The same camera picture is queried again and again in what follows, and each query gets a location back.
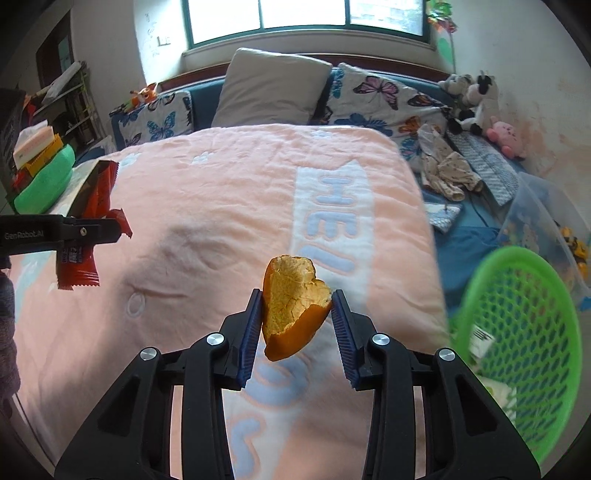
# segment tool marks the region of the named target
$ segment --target orange butterfly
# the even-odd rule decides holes
[[[419,128],[421,128],[421,119],[415,115],[408,118],[403,126],[398,127],[398,132],[402,134],[410,134],[411,138],[417,138],[417,130]]]

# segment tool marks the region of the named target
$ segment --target window sill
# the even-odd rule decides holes
[[[340,53],[382,57],[444,70],[435,44],[371,31],[332,28],[281,30],[227,38],[183,53],[183,70],[190,72],[231,61],[240,47],[282,53]]]

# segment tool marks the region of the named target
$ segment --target pink blanket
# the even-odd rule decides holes
[[[13,259],[20,399],[54,460],[142,348],[183,349],[216,331],[277,255],[311,258],[353,311],[408,348],[447,343],[421,194],[382,134],[212,128],[107,158],[121,163],[112,205],[134,236],[95,248],[101,286],[60,291],[54,254]],[[372,395],[345,379],[330,321],[285,361],[259,345],[252,379],[224,398],[237,479],[361,477]],[[420,449],[420,429],[418,439]]]

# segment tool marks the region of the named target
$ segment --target beige pillow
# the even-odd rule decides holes
[[[239,48],[228,67],[213,127],[305,125],[332,65],[300,55]]]

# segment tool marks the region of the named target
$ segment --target white banner on blanket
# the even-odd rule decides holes
[[[357,161],[338,170],[298,168],[290,254],[309,257],[318,278],[341,288],[351,309],[366,310],[374,253],[374,199]],[[252,378],[224,392],[226,430],[236,480],[271,480],[307,399],[340,365],[332,324],[325,322],[300,353],[269,362],[261,340]]]

